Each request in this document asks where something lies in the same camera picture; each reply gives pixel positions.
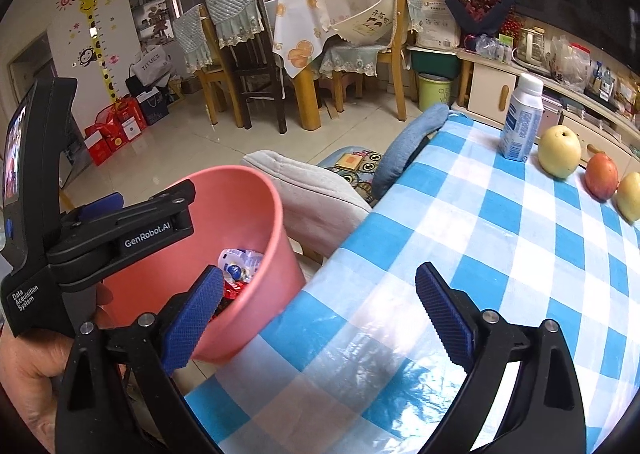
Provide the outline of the person left hand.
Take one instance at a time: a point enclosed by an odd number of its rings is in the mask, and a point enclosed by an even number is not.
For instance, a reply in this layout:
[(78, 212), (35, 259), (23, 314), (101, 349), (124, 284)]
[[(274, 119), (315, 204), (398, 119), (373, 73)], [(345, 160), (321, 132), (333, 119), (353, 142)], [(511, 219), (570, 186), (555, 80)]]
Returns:
[(48, 453), (55, 452), (58, 400), (52, 379), (64, 373), (74, 341), (51, 331), (1, 331), (1, 386), (17, 415)]

